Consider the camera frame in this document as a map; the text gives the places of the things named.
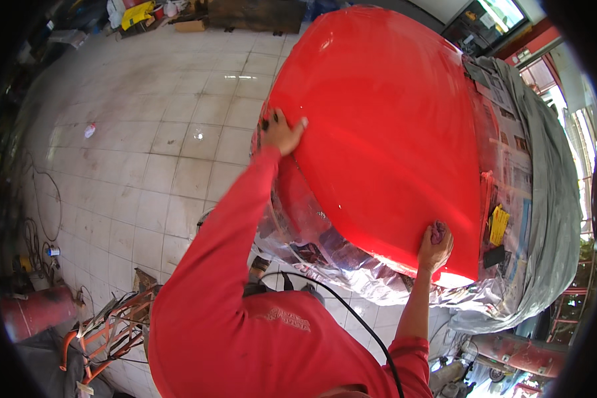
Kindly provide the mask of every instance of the wooden board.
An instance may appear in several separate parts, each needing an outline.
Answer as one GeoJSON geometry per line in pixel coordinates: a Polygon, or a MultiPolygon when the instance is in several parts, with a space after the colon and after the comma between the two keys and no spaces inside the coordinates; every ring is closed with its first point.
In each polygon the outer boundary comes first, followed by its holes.
{"type": "Polygon", "coordinates": [[[299,0],[212,0],[210,26],[299,33],[306,4],[299,0]]]}

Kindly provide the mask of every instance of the cardboard box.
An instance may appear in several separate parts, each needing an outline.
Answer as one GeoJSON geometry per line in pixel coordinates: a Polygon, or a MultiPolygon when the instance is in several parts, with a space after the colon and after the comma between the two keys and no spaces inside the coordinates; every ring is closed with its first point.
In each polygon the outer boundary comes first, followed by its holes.
{"type": "Polygon", "coordinates": [[[175,30],[178,32],[202,32],[208,27],[208,18],[204,17],[198,20],[178,22],[175,24],[175,30]]]}

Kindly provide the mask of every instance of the yellow tag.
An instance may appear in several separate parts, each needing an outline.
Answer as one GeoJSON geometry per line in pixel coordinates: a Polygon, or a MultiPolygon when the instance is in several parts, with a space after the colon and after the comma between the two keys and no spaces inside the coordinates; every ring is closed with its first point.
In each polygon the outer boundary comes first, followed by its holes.
{"type": "Polygon", "coordinates": [[[509,217],[510,214],[501,209],[501,204],[495,208],[491,216],[491,236],[489,237],[489,241],[495,246],[501,245],[501,238],[504,236],[504,230],[509,222],[509,217]]]}

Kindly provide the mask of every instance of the bucket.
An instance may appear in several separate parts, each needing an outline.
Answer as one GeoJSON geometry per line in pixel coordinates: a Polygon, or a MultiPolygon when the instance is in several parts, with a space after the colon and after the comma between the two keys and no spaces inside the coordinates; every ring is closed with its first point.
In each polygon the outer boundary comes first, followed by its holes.
{"type": "Polygon", "coordinates": [[[162,19],[164,17],[164,5],[159,5],[159,7],[153,10],[152,14],[155,17],[155,20],[159,21],[160,19],[162,19]]]}

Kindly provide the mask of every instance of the man's right hand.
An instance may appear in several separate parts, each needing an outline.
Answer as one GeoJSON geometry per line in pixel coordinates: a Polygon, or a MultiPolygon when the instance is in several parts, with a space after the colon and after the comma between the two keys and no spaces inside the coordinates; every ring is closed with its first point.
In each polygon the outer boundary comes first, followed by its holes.
{"type": "Polygon", "coordinates": [[[421,270],[433,275],[440,267],[447,264],[453,250],[453,235],[449,227],[445,226],[444,237],[438,244],[431,243],[431,226],[427,227],[422,236],[422,244],[418,251],[418,272],[421,270]]]}

